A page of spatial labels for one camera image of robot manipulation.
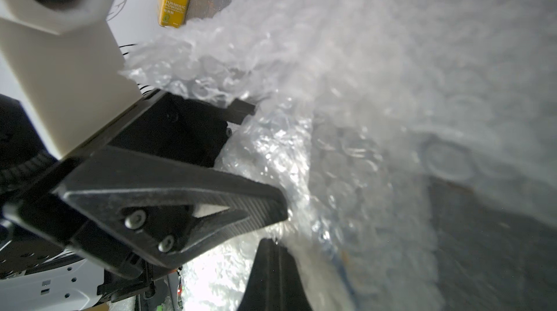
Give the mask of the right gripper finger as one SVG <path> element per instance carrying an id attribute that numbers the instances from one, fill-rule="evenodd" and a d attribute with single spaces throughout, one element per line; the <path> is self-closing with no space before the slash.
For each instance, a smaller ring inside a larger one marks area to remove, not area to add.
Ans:
<path id="1" fill-rule="evenodd" d="M 270 238 L 260 241 L 237 309 L 312 311 L 296 261 L 286 247 Z"/>

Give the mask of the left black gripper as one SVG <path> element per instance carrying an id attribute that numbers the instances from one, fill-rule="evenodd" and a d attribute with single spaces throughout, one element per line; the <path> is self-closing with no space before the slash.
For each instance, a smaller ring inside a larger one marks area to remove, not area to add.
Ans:
<path id="1" fill-rule="evenodd" d="M 151 297 L 182 264 L 286 220 L 280 189 L 214 168 L 228 124 L 253 109 L 152 91 L 57 160 L 3 96 L 1 278 L 59 268 L 76 285 L 76 264 L 87 262 L 101 277 L 96 302 Z"/>

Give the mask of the bubble wrap sheet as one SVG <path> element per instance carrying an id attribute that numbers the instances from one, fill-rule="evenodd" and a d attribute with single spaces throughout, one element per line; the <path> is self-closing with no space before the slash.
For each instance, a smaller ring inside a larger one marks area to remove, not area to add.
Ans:
<path id="1" fill-rule="evenodd" d="M 353 127 L 256 116 L 216 167 L 276 187 L 281 220 L 184 266 L 187 310 L 441 310 L 429 199 Z"/>
<path id="2" fill-rule="evenodd" d="M 228 0 L 123 74 L 219 106 L 300 103 L 315 145 L 556 225 L 556 0 Z"/>

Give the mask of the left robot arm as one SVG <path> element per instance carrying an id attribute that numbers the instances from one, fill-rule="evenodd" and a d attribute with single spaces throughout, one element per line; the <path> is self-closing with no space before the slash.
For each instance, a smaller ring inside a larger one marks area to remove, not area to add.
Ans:
<path id="1" fill-rule="evenodd" d="M 217 171 L 254 115 L 154 90 L 56 160 L 1 98 L 1 309 L 84 310 L 142 294 L 230 238 L 287 219 L 276 187 Z"/>

